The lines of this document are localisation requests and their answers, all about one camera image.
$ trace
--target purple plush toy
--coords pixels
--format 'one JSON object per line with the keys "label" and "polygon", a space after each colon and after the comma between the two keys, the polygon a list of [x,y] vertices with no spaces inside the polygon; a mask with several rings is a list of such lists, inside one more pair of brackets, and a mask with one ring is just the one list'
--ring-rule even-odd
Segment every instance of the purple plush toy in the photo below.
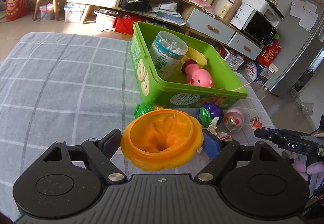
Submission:
{"label": "purple plush toy", "polygon": [[197,111],[196,115],[197,120],[203,125],[203,127],[207,128],[216,117],[219,118],[217,123],[219,124],[224,117],[224,111],[215,103],[204,103]]}

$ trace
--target tile floor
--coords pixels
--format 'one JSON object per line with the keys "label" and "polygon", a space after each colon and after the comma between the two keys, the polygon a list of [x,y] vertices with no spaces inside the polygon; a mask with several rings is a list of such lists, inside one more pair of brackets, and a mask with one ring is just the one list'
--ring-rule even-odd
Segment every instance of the tile floor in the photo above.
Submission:
{"label": "tile floor", "polygon": [[[15,21],[1,23],[0,21],[0,62],[10,53],[15,44],[28,32],[60,32],[92,35],[95,34],[95,24],[66,23],[61,21],[40,21],[32,20],[32,12],[27,16]],[[111,38],[121,39],[120,35],[114,32],[109,33]],[[243,69],[239,71],[247,80],[250,80]],[[298,103],[287,94],[283,98],[277,97],[266,91],[264,87],[257,83],[251,84],[258,98],[262,102],[265,110],[268,112],[273,124],[277,128],[311,133],[315,128],[312,127],[306,116],[303,115]]]}
{"label": "tile floor", "polygon": [[[242,68],[239,69],[239,72],[246,80],[251,80]],[[290,93],[278,97],[255,82],[251,84],[251,87],[277,128],[312,133],[319,127],[319,124],[316,124],[316,127],[313,128],[314,125],[310,124],[307,117],[302,113],[299,104]]]}

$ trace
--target cotton swab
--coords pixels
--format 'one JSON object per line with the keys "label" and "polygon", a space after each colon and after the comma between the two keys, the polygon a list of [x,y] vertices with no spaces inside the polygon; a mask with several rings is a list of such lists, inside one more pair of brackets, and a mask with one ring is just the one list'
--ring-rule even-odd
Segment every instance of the cotton swab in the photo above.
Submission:
{"label": "cotton swab", "polygon": [[237,90],[239,90],[239,89],[241,89],[241,88],[246,87],[247,85],[250,85],[251,83],[252,83],[252,82],[249,82],[249,83],[247,83],[247,84],[245,84],[245,85],[243,85],[243,86],[240,86],[239,88],[234,89],[234,90],[231,90],[231,91],[237,91]]}

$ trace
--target pink plush toy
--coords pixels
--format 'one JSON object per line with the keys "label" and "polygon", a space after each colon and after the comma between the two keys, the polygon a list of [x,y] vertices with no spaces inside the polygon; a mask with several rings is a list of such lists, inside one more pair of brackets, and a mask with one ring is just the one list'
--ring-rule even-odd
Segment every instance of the pink plush toy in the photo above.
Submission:
{"label": "pink plush toy", "polygon": [[200,69],[197,62],[193,59],[187,60],[182,67],[182,73],[187,75],[188,84],[200,87],[211,88],[213,79],[209,72]]}

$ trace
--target orange plastic bowl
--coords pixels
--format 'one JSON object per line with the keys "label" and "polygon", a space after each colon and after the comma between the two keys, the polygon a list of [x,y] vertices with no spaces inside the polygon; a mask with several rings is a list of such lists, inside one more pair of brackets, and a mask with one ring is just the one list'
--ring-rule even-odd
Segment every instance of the orange plastic bowl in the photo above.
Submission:
{"label": "orange plastic bowl", "polygon": [[203,140],[203,128],[194,117],[163,109],[132,121],[124,131],[120,147],[135,166],[159,171],[190,161]]}

